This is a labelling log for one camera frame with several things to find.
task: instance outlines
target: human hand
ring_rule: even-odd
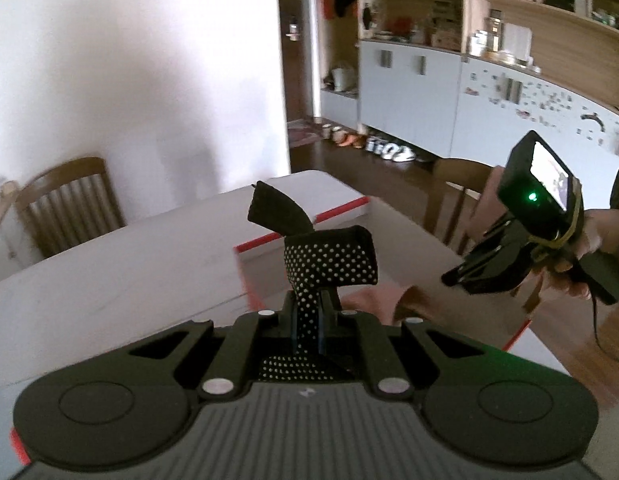
[[[583,232],[572,246],[577,259],[588,253],[602,250],[619,260],[619,209],[590,209],[585,212]],[[551,301],[567,295],[589,299],[591,292],[586,283],[574,283],[566,274],[572,264],[561,260],[550,267],[535,269],[531,278],[542,280],[539,298]]]

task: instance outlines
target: device screen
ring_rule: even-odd
[[[540,142],[534,145],[531,158],[531,174],[535,176],[549,194],[567,211],[569,176],[556,159]]]

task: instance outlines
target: brown chair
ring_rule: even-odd
[[[105,161],[97,156],[37,176],[18,194],[16,210],[45,258],[125,226]]]
[[[465,203],[465,197],[467,196],[467,190],[483,193],[492,169],[491,166],[473,160],[464,160],[462,158],[441,158],[437,160],[433,167],[432,187],[430,187],[427,198],[427,209],[425,211],[425,222],[423,227],[431,234],[435,233],[436,225],[441,215],[443,199],[445,194],[451,191],[450,186],[446,183],[450,182],[456,184],[456,186],[460,186],[462,191],[459,193],[458,199],[456,199],[451,218],[449,218],[445,230],[445,236],[443,237],[443,243],[449,245],[458,227],[459,218],[461,217],[461,212]],[[468,241],[469,237],[467,234],[463,234],[456,251],[458,254],[464,253]]]

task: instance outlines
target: polka dot fabric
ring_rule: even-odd
[[[297,301],[296,356],[269,357],[260,378],[269,381],[334,380],[337,370],[318,355],[319,289],[375,285],[376,256],[369,231],[360,226],[285,238],[285,268]]]

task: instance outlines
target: table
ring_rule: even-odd
[[[320,171],[269,183],[311,218],[361,196]],[[18,467],[4,430],[33,378],[185,320],[230,324],[246,310],[233,249],[267,234],[247,220],[252,194],[241,188],[136,222],[0,282],[0,480]],[[530,330],[512,353],[565,372]]]

